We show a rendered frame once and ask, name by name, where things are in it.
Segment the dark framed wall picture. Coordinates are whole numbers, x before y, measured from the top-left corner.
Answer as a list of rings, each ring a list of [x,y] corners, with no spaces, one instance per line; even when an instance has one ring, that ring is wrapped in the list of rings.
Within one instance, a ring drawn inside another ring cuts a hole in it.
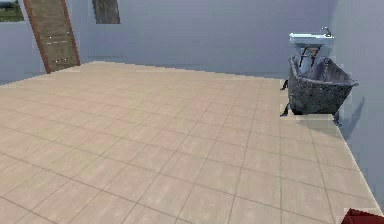
[[[119,24],[118,0],[92,0],[97,24]]]

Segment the grey clawfoot bathtub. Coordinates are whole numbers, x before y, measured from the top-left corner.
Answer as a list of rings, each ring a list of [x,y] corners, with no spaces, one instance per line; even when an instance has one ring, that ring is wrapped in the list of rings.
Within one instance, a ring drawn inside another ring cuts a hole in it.
[[[289,74],[282,90],[288,89],[288,103],[281,114],[331,114],[340,126],[339,109],[358,82],[331,58],[321,57],[313,66],[300,63],[297,55],[288,59]]]

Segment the white wall sink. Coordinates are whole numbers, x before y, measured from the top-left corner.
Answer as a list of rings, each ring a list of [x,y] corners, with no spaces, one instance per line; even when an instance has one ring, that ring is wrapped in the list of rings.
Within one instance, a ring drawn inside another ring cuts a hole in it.
[[[289,41],[297,50],[300,71],[304,73],[321,58],[328,57],[334,40],[331,34],[290,33]]]

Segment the dark red object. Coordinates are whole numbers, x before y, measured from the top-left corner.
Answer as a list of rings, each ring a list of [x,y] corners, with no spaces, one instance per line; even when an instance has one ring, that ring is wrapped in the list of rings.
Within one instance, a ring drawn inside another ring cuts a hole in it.
[[[350,208],[341,224],[384,224],[384,216]]]

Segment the brown wooden room door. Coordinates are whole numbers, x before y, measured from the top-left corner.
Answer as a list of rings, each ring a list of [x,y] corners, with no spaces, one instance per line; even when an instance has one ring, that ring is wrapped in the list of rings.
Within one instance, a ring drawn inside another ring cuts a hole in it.
[[[80,65],[65,0],[23,0],[45,71]]]

